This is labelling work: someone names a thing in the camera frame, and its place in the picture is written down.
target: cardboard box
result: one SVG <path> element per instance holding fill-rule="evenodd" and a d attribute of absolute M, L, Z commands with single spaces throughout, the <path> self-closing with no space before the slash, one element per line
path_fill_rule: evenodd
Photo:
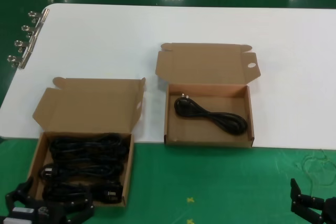
<path fill-rule="evenodd" d="M 169 82 L 166 91 L 165 144 L 251 147 L 254 141 L 247 83 L 260 76 L 256 54 L 249 45 L 163 44 L 156 74 Z M 182 94 L 211 112 L 242 116 L 247 131 L 230 135 L 205 118 L 176 115 L 174 102 Z"/>
<path fill-rule="evenodd" d="M 34 184 L 30 195 L 42 199 L 44 182 L 39 170 L 52 163 L 49 143 L 54 136 L 95 137 L 103 133 L 120 133 L 130 151 L 120 176 L 123 186 L 122 202 L 95 206 L 123 206 L 127 204 L 134 136 L 131 131 L 141 116 L 145 79 L 64 79 L 53 80 L 57 89 L 48 88 L 42 96 L 33 118 L 43 128 L 28 177 L 33 176 Z"/>

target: green floor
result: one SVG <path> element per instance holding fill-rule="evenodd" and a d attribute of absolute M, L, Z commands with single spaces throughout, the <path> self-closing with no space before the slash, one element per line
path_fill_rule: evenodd
<path fill-rule="evenodd" d="M 51 3 L 336 8 L 336 0 L 2 0 L 0 103 L 15 71 L 6 58 L 17 55 L 14 40 L 25 39 L 20 27 L 28 24 L 27 13 Z M 26 179 L 35 146 L 31 140 L 0 145 L 0 197 Z M 97 209 L 87 223 L 306 223 L 290 212 L 289 179 L 295 177 L 304 193 L 336 196 L 335 162 L 330 151 L 137 144 L 128 207 Z"/>

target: box lid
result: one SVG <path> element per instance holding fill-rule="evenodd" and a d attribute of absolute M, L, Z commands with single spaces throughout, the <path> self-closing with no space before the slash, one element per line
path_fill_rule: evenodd
<path fill-rule="evenodd" d="M 130 133 L 140 118 L 145 78 L 53 79 L 34 114 L 48 132 Z"/>
<path fill-rule="evenodd" d="M 170 83 L 247 84 L 260 76 L 256 54 L 249 45 L 161 45 L 156 74 Z"/>

